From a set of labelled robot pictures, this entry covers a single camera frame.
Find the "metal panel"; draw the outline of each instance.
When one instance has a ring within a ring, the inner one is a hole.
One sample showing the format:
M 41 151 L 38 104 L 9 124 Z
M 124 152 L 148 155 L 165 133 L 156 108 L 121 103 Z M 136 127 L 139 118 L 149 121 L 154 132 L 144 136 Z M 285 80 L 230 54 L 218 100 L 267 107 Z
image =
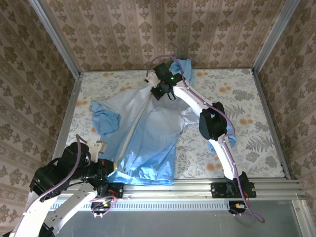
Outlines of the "metal panel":
M 304 237 L 316 237 L 316 228 L 305 200 L 293 200 L 293 207 Z
M 277 43 L 278 38 L 282 34 L 286 24 L 291 18 L 295 8 L 297 7 L 299 0 L 287 0 L 278 16 L 275 24 L 273 25 L 271 32 L 269 33 L 268 38 L 266 39 L 259 55 L 253 65 L 255 72 L 259 73 L 265 64 L 268 56 L 270 55 L 273 47 Z
M 61 155 L 64 152 L 68 133 L 69 133 L 69 129 L 70 129 L 70 125 L 71 125 L 71 121 L 73 119 L 77 99 L 78 99 L 78 96 L 80 93 L 81 83 L 82 83 L 82 77 L 80 76 L 78 78 L 78 80 L 75 81 L 73 91 L 71 92 L 71 96 L 70 96 L 67 110 L 65 113 L 64 121 L 63 121 L 63 124 L 61 126 L 60 133 L 59 133 L 58 140 L 57 140 L 57 144 L 56 144 L 55 151 L 53 154 L 53 159 L 55 159 L 57 157 L 61 157 Z
M 64 202 L 55 202 L 50 211 L 59 208 Z M 90 211 L 86 204 L 81 211 Z M 126 201 L 118 200 L 111 211 L 227 211 L 228 201 Z
M 291 179 L 291 174 L 290 174 L 290 171 L 289 171 L 289 169 L 287 167 L 286 159 L 284 157 L 280 141 L 279 141 L 279 139 L 277 137 L 277 131 L 276 131 L 276 128 L 275 128 L 275 126 L 273 124 L 273 120 L 272 120 L 272 117 L 271 117 L 271 114 L 270 114 L 270 111 L 269 111 L 269 106 L 267 104 L 265 95 L 263 93 L 263 89 L 262 89 L 262 86 L 260 84 L 260 81 L 259 81 L 259 78 L 258 78 L 258 74 L 254 70 L 252 71 L 252 74 L 253 74 L 253 77 L 254 77 L 254 80 L 255 80 L 255 83 L 256 83 L 256 87 L 257 87 L 257 90 L 258 90 L 258 95 L 259 95 L 260 100 L 261 100 L 262 108 L 263 108 L 263 110 L 265 112 L 265 115 L 266 115 L 266 118 L 267 118 L 267 121 L 268 121 L 268 125 L 269 125 L 270 131 L 271 131 L 271 136 L 272 136 L 272 139 L 273 139 L 273 143 L 274 143 L 274 145 L 276 147 L 276 152 L 277 152 L 278 157 L 279 157 L 279 159 L 281 161 L 281 164 L 282 164 L 282 168 L 283 168 L 284 174 L 285 174 L 287 179 Z
M 79 68 L 76 66 L 74 60 L 71 58 L 69 51 L 66 49 L 65 44 L 62 43 L 61 38 L 58 36 L 55 28 L 53 27 L 53 22 L 49 19 L 48 14 L 45 12 L 42 5 L 38 0 L 30 0 L 30 4 L 34 8 L 35 12 L 39 16 L 41 22 L 43 23 L 45 29 L 47 30 L 49 36 L 56 45 L 59 53 L 65 60 L 69 70 L 73 74 L 74 78 L 77 80 L 79 78 Z
M 252 202 L 251 216 L 233 217 L 227 211 L 116 211 L 103 218 L 78 212 L 58 237 L 301 237 L 291 201 Z

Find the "black mounting plate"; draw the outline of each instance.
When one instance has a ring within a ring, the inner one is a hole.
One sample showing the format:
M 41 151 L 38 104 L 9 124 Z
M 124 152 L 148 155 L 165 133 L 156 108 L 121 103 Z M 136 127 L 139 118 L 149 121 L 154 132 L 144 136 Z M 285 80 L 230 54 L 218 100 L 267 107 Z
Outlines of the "black mounting plate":
M 237 193 L 235 196 L 227 193 L 227 183 L 211 183 L 211 193 L 212 198 L 241 198 L 240 193 Z M 248 183 L 245 185 L 242 190 L 248 194 L 249 198 L 256 198 L 256 190 L 254 183 Z
M 109 189 L 111 189 L 117 193 L 117 198 L 123 198 L 124 184 L 122 184 L 122 183 L 109 183 L 108 190 Z
M 108 184 L 108 190 L 113 190 L 116 193 L 117 198 L 123 198 L 123 189 L 124 184 L 123 183 L 109 183 Z M 107 191 L 106 196 L 113 195 L 111 192 Z M 103 201 L 96 201 L 91 204 L 91 210 Z M 109 209 L 110 207 L 104 207 L 104 208 L 96 208 L 95 213 L 100 214 Z

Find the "enclosure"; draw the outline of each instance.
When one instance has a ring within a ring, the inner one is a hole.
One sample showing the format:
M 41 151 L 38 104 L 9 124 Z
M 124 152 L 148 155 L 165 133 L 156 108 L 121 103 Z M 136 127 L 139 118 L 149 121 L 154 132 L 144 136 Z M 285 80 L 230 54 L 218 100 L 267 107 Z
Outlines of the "enclosure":
M 168 54 L 191 59 L 194 89 L 224 104 L 236 127 L 236 160 L 256 185 L 258 197 L 251 202 L 269 221 L 249 227 L 218 210 L 207 216 L 205 205 L 217 201 L 210 184 L 224 174 L 198 125 L 189 125 L 176 144 L 175 184 L 126 185 L 121 203 L 129 206 L 112 213 L 114 223 L 123 220 L 113 231 L 139 235 L 133 215 L 147 223 L 147 233 L 155 230 L 149 225 L 156 217 L 172 215 L 157 225 L 176 226 L 185 209 L 182 222 L 196 219 L 198 230 L 169 226 L 166 235 L 206 235 L 206 220 L 216 236 L 231 235 L 227 225 L 239 228 L 237 235 L 260 229 L 262 236 L 287 236 L 287 226 L 293 236 L 314 235 L 315 1 L 2 0 L 0 10 L 1 233 L 16 225 L 39 167 L 60 157 L 75 134 L 100 138 L 91 125 L 91 100 L 144 87 L 148 67 L 171 64 L 150 61 Z M 77 188 L 65 191 L 52 210 Z M 146 220 L 132 205 L 148 200 L 180 207 L 143 208 Z M 204 206 L 181 206 L 196 202 Z M 128 232 L 121 232 L 123 225 Z M 71 220 L 61 234 L 68 236 L 72 226 Z

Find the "aluminum frame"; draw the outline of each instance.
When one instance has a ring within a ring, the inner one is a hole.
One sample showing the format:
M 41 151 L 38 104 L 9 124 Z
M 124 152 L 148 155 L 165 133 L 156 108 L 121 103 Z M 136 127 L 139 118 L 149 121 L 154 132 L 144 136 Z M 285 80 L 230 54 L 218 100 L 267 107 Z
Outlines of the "aluminum frame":
M 253 64 L 252 68 L 255 72 L 259 73 L 262 69 L 299 2 L 299 0 L 287 0 L 285 2 L 275 24 L 268 35 L 268 38 L 260 50 L 255 63 Z
M 250 200 L 301 200 L 304 193 L 297 180 L 284 178 L 249 179 L 255 184 L 257 197 Z M 176 179 L 168 186 L 125 185 L 122 200 L 124 201 L 219 201 L 242 200 L 241 198 L 212 198 L 211 183 L 225 182 L 224 179 Z M 80 185 L 64 191 L 58 201 L 66 201 Z
M 293 200 L 292 203 L 302 235 L 304 237 L 316 237 L 316 227 L 313 224 L 313 220 L 310 215 L 310 211 L 308 210 L 306 201 Z
M 56 201 L 49 211 L 59 208 L 64 202 Z M 228 211 L 229 201 L 126 201 L 118 200 L 111 211 Z M 80 211 L 91 211 L 85 204 Z
M 39 19 L 43 23 L 45 29 L 47 30 L 49 36 L 56 45 L 59 53 L 65 60 L 69 70 L 73 74 L 75 80 L 79 78 L 80 72 L 79 68 L 76 66 L 74 59 L 71 57 L 69 51 L 67 50 L 66 44 L 62 42 L 61 37 L 58 36 L 57 31 L 54 28 L 54 24 L 50 19 L 49 15 L 46 13 L 45 8 L 41 5 L 38 0 L 30 0 L 31 6 L 34 8 L 35 12 L 39 16 Z
M 59 133 L 59 136 L 57 139 L 57 143 L 56 143 L 56 147 L 55 147 L 52 159 L 55 159 L 57 157 L 61 157 L 61 155 L 64 152 L 66 142 L 67 142 L 68 133 L 69 133 L 69 129 L 70 129 L 71 122 L 73 120 L 73 115 L 75 112 L 77 99 L 78 99 L 80 89 L 81 89 L 81 83 L 82 83 L 82 76 L 80 76 L 75 81 L 73 90 L 71 92 L 71 96 L 70 96 L 69 103 L 68 103 L 66 113 L 64 116 L 63 124 L 61 125 L 60 133 Z
M 275 128 L 275 126 L 273 124 L 273 120 L 272 120 L 272 117 L 271 117 L 269 106 L 268 106 L 267 100 L 265 98 L 265 95 L 263 93 L 263 89 L 262 89 L 262 86 L 260 84 L 258 74 L 256 73 L 255 70 L 252 70 L 252 75 L 253 75 L 253 79 L 254 79 L 256 87 L 257 87 L 259 98 L 261 100 L 263 111 L 264 111 L 264 113 L 266 115 L 266 119 L 268 121 L 268 126 L 269 126 L 269 129 L 271 131 L 271 136 L 272 136 L 272 139 L 273 139 L 273 143 L 274 143 L 274 145 L 276 147 L 276 152 L 277 152 L 278 157 L 280 158 L 280 161 L 281 161 L 283 172 L 284 172 L 285 177 L 287 179 L 291 179 L 291 173 L 290 173 L 290 171 L 288 169 L 288 166 L 287 166 L 287 163 L 286 163 L 286 159 L 284 157 L 284 154 L 283 154 L 283 151 L 282 151 L 282 148 L 281 148 L 280 141 L 279 141 L 279 139 L 277 137 L 277 131 L 276 131 L 276 128 Z

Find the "black bracket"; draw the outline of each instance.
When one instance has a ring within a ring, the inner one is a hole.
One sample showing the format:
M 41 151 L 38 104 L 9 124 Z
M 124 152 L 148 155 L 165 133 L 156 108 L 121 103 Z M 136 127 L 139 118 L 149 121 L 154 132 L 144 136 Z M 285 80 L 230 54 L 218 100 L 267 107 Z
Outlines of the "black bracket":
M 250 198 L 256 198 L 256 190 L 254 183 L 249 182 L 242 190 L 248 194 Z M 241 198 L 240 192 L 232 195 L 230 192 L 227 192 L 227 183 L 211 183 L 211 193 L 212 198 Z
M 245 205 L 243 201 L 229 201 L 229 212 L 231 214 L 243 213 L 246 211 L 245 208 L 238 208 L 237 205 Z
M 123 183 L 109 183 L 108 184 L 108 190 L 107 192 L 103 195 L 103 197 L 106 196 L 115 196 L 116 198 L 123 198 L 123 192 L 124 192 L 124 184 Z M 94 207 L 98 206 L 100 203 L 103 201 L 96 201 L 91 204 L 91 210 L 94 209 Z M 102 208 L 96 208 L 95 213 L 103 213 L 106 211 L 110 206 L 107 207 L 102 207 Z
M 154 71 L 160 82 L 156 87 L 152 87 L 153 96 L 160 100 L 164 94 L 167 94 L 170 100 L 175 100 L 173 87 L 182 80 L 181 75 L 179 73 L 173 75 L 165 63 L 156 66 Z
M 226 178 L 226 182 L 211 183 L 213 198 L 241 198 L 237 178 L 233 180 Z M 254 183 L 249 182 L 245 172 L 239 176 L 241 188 L 249 198 L 257 197 Z
M 224 107 L 220 102 L 213 103 L 213 107 L 224 112 Z M 215 110 L 208 108 L 202 110 L 199 115 L 199 132 L 206 140 L 218 141 L 218 138 L 227 133 L 227 121 Z

